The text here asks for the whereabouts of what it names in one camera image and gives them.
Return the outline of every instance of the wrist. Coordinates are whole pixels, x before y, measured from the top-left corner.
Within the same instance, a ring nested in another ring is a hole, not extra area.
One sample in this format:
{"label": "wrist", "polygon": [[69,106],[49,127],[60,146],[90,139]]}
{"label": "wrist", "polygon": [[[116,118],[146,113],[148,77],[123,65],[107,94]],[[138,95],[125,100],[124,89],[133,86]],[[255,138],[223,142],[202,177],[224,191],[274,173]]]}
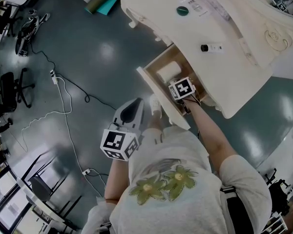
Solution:
{"label": "wrist", "polygon": [[195,105],[201,106],[201,102],[193,96],[183,98],[183,102],[187,107],[193,107]]}

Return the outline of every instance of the white cable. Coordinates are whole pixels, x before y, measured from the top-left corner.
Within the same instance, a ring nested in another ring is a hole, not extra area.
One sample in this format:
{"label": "white cable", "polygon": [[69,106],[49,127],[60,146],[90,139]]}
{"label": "white cable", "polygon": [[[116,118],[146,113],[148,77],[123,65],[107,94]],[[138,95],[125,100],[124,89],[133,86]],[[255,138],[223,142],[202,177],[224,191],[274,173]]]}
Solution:
{"label": "white cable", "polygon": [[106,183],[105,183],[105,181],[102,179],[101,174],[98,173],[97,170],[95,170],[95,169],[93,169],[93,168],[90,168],[89,170],[94,171],[94,172],[96,172],[96,173],[99,175],[100,179],[102,180],[102,182],[103,182],[103,184],[104,184],[104,189],[106,189]]}
{"label": "white cable", "polygon": [[[67,92],[66,88],[65,88],[65,81],[61,78],[61,77],[57,77],[57,79],[61,79],[63,82],[64,82],[64,89],[65,91]],[[63,104],[63,112],[65,112],[65,108],[64,108],[64,101],[63,101],[63,98],[62,98],[62,94],[61,94],[61,91],[60,91],[60,88],[59,88],[59,84],[57,84],[58,86],[58,89],[59,89],[59,92],[60,92],[60,97],[61,97],[61,100],[62,100],[62,104]],[[69,94],[70,96],[70,100],[71,100],[71,111],[72,112],[72,97],[71,95]],[[66,126],[67,126],[67,130],[68,130],[68,135],[69,135],[69,139],[70,139],[70,142],[72,143],[72,146],[73,146],[73,150],[74,150],[74,154],[75,154],[75,157],[76,157],[76,160],[77,160],[77,164],[80,168],[80,171],[83,173],[83,169],[82,167],[80,166],[80,163],[79,163],[79,160],[78,160],[78,156],[76,154],[76,150],[75,150],[75,145],[74,145],[74,142],[72,140],[72,137],[70,135],[70,130],[69,130],[69,126],[68,126],[68,123],[67,123],[67,114],[65,114],[65,122],[66,122]],[[84,178],[87,180],[87,182],[91,185],[91,187],[100,195],[100,197],[102,197],[101,193],[90,183],[90,181],[86,178],[86,176],[84,175]]]}
{"label": "white cable", "polygon": [[[46,118],[49,114],[57,113],[57,114],[65,115],[65,122],[66,122],[67,130],[68,130],[69,139],[70,139],[70,141],[71,141],[71,143],[72,143],[72,146],[73,146],[73,150],[74,150],[74,154],[75,154],[75,157],[76,157],[76,160],[77,160],[77,164],[78,164],[78,166],[79,166],[81,172],[83,172],[82,167],[80,166],[80,163],[79,163],[79,160],[78,160],[77,154],[76,154],[75,145],[74,145],[74,142],[73,142],[72,137],[71,137],[71,135],[70,135],[69,126],[68,126],[68,123],[67,123],[67,115],[70,114],[70,113],[73,111],[73,107],[72,107],[72,96],[71,96],[71,95],[68,93],[68,91],[66,90],[65,80],[63,80],[61,77],[56,77],[56,79],[61,79],[61,80],[64,82],[64,89],[65,89],[65,92],[69,95],[69,98],[70,98],[70,111],[69,111],[69,112],[65,112],[64,100],[63,100],[63,97],[62,97],[62,94],[61,94],[61,91],[60,91],[59,84],[57,83],[57,87],[58,87],[58,90],[59,90],[59,93],[60,93],[60,97],[61,97],[61,101],[62,101],[62,105],[63,105],[63,112],[52,111],[52,112],[50,112],[50,113],[47,113],[44,117],[41,117],[41,118],[39,118],[39,119],[34,119],[33,121],[31,121],[31,122],[29,123],[29,125],[28,125],[27,127],[23,128],[23,129],[21,130],[21,132],[22,132],[22,137],[23,137],[23,141],[24,141],[24,143],[25,143],[25,145],[26,145],[26,149],[27,149],[26,152],[28,152],[28,147],[27,147],[27,144],[26,144],[26,142],[25,142],[25,140],[24,140],[24,134],[23,134],[23,131],[24,131],[25,129],[29,128],[29,127],[31,126],[31,124],[32,124],[34,121],[39,121],[39,120],[41,120],[41,119],[44,119],[44,118]],[[90,181],[86,178],[85,175],[84,175],[84,178],[85,178],[86,181],[91,185],[91,187],[92,187],[92,188],[93,188],[93,189],[94,189],[94,190],[100,195],[100,197],[102,197],[101,193],[100,193],[100,192],[99,192],[99,191],[98,191],[98,190],[97,190],[97,189],[96,189],[96,188],[90,183]]]}
{"label": "white cable", "polygon": [[52,112],[49,112],[49,113],[47,113],[44,117],[41,117],[41,118],[39,118],[39,119],[34,119],[34,120],[32,120],[32,121],[29,123],[29,125],[28,125],[27,127],[23,128],[23,129],[21,130],[21,136],[22,136],[23,141],[24,141],[25,146],[26,146],[26,152],[28,152],[28,146],[27,146],[26,141],[25,141],[25,139],[24,139],[24,132],[23,132],[23,131],[26,130],[27,128],[29,128],[33,122],[35,122],[35,121],[39,121],[39,120],[41,120],[41,119],[44,119],[44,118],[46,118],[49,114],[52,114],[52,113],[62,114],[62,115],[67,115],[67,114],[70,114],[70,113],[73,111],[73,108],[72,108],[72,96],[71,96],[71,95],[68,93],[68,91],[66,90],[65,81],[64,81],[61,77],[57,77],[57,79],[61,79],[61,80],[64,82],[64,89],[65,89],[66,93],[67,93],[67,94],[69,95],[69,97],[70,97],[70,111],[69,111],[69,112],[65,112],[65,111],[64,111],[64,112],[58,112],[58,111],[52,111]]}

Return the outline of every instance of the wooden drawer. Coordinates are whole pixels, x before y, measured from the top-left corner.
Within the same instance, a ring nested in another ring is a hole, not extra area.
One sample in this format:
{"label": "wooden drawer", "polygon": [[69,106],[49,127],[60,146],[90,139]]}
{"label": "wooden drawer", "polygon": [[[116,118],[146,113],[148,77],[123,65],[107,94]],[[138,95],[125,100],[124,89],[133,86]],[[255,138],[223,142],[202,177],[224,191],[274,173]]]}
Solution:
{"label": "wooden drawer", "polygon": [[156,74],[158,70],[172,61],[177,62],[182,70],[181,74],[179,74],[176,78],[189,77],[192,84],[196,87],[195,96],[197,99],[202,101],[207,98],[208,95],[200,83],[198,77],[194,73],[192,67],[174,44],[171,45],[162,54],[160,54],[145,68],[139,67],[137,71],[157,96],[170,120],[179,127],[188,130],[190,126],[183,117],[183,115],[186,113],[183,106],[175,102],[170,94],[168,85],[162,83]]}

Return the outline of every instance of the shoe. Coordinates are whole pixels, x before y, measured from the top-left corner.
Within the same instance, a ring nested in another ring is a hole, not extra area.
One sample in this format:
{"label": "shoe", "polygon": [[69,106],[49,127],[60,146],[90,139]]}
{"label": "shoe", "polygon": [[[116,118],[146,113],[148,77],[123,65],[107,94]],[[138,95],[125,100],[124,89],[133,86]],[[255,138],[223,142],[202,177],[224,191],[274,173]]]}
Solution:
{"label": "shoe", "polygon": [[149,102],[150,102],[152,115],[154,115],[154,111],[160,111],[161,118],[162,118],[162,106],[155,94],[151,95]]}
{"label": "shoe", "polygon": [[10,124],[10,126],[13,125],[13,121],[10,118],[8,118],[8,123]]}

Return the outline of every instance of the white dresser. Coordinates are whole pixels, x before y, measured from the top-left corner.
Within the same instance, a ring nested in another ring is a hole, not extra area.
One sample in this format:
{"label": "white dresser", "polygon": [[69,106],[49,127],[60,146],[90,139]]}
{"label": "white dresser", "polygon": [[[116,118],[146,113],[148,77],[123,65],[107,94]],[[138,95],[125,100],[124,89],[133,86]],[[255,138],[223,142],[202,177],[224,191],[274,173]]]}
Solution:
{"label": "white dresser", "polygon": [[[199,12],[191,9],[189,1],[121,0],[121,5],[132,20],[129,24],[132,28],[143,23],[153,29],[157,41],[163,40],[168,46],[174,44],[171,48],[182,53],[200,82],[200,99],[230,118],[271,77],[271,63],[293,42],[293,27],[288,30],[288,25],[271,20],[246,0],[217,0],[230,14],[229,21],[205,0],[195,0],[202,6]],[[189,14],[180,16],[176,11],[179,6],[187,7]],[[202,44],[218,42],[223,44],[224,53],[201,51]],[[165,63],[174,60],[169,53],[168,49],[138,71],[171,121],[188,129],[183,118],[185,112],[172,100],[166,85],[155,74],[164,66],[159,60],[164,58]]]}

